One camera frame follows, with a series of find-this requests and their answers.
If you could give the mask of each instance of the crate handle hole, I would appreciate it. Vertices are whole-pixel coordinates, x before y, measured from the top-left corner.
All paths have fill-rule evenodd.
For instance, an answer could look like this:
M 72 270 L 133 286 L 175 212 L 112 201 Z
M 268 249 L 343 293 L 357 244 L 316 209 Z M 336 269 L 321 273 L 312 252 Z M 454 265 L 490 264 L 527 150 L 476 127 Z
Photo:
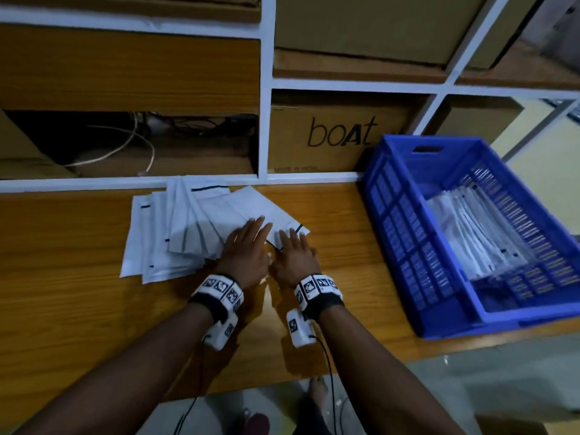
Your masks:
M 415 147 L 413 153 L 439 153 L 443 147 L 428 147 L 428 146 L 418 146 Z

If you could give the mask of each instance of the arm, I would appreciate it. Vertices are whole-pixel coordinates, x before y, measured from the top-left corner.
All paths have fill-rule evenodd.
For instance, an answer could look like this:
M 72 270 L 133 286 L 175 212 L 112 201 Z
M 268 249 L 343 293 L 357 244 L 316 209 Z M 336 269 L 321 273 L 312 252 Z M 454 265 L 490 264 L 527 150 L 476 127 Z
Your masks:
M 240 288 L 268 273 L 262 251 L 271 224 L 250 220 L 229 236 L 216 273 Z M 214 312 L 190 302 L 119 355 L 94 369 L 22 425 L 18 435 L 132 434 L 155 409 L 192 351 L 215 322 Z
M 306 237 L 294 231 L 271 273 L 294 288 L 320 273 L 318 255 Z M 367 433 L 430 433 L 464 435 L 446 410 L 399 360 L 340 304 L 323 308 L 316 317 L 353 407 Z

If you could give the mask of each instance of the pile of envelopes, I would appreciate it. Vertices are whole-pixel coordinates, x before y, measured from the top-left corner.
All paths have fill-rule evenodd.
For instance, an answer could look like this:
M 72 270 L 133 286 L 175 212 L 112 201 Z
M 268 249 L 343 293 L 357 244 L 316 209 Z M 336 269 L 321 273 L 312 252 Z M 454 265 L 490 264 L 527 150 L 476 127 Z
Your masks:
M 171 177 L 167 190 L 133 197 L 121 278 L 142 275 L 143 284 L 178 278 L 218 259 L 228 235 L 249 219 L 265 217 L 267 240 L 282 248 L 279 230 L 307 228 L 251 186 L 230 192 L 216 181 Z

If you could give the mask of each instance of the black cable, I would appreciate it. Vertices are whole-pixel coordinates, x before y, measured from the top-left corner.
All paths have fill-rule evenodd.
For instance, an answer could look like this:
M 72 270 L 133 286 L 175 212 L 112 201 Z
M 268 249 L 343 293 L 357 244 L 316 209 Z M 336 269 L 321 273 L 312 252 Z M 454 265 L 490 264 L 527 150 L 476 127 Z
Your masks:
M 342 402 L 342 407 L 340 408 L 340 414 L 338 414 L 338 423 L 340 424 L 340 435 L 344 435 L 344 429 L 342 428 L 342 411 L 344 411 L 344 407 L 346 406 L 346 402 L 349 401 L 350 398 L 346 397 Z
M 187 418 L 193 405 L 195 404 L 199 395 L 201 394 L 201 383 L 203 381 L 202 373 L 203 373 L 203 367 L 204 367 L 204 341 L 205 341 L 206 337 L 207 336 L 205 336 L 203 339 L 201 339 L 201 350 L 199 351 L 199 385 L 197 386 L 197 394 L 195 395 L 195 398 L 193 399 L 192 404 L 189 406 L 189 409 L 187 409 L 187 412 L 182 414 L 181 418 L 179 419 L 178 425 L 175 426 L 175 429 L 173 431 L 173 435 L 179 435 L 181 433 L 181 429 L 183 427 L 183 424 L 185 423 L 185 418 Z
M 326 348 L 324 347 L 323 341 L 320 340 L 318 337 L 313 336 L 312 334 L 310 336 L 308 336 L 312 339 L 316 339 L 318 341 L 318 343 L 320 344 L 320 346 L 323 348 L 324 351 L 324 355 L 327 358 L 327 363 L 328 363 L 328 372 L 330 374 L 330 390 L 332 391 L 332 422 L 334 424 L 334 435 L 338 435 L 337 432 L 337 412 L 335 410 L 335 401 L 334 401 L 334 380 L 332 380 L 332 367 L 330 366 L 330 357 L 328 356 L 328 353 L 326 351 Z

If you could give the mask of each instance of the person's right arm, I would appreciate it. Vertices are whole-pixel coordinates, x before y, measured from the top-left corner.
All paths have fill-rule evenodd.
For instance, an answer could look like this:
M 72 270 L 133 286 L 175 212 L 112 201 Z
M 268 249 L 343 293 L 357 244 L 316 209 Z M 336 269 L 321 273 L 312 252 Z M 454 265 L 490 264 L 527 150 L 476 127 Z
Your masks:
M 306 237 L 280 232 L 282 259 L 271 273 L 280 285 L 294 289 L 320 273 L 318 256 Z M 465 435 L 447 411 L 399 360 L 342 305 L 318 317 L 338 374 L 366 433 Z

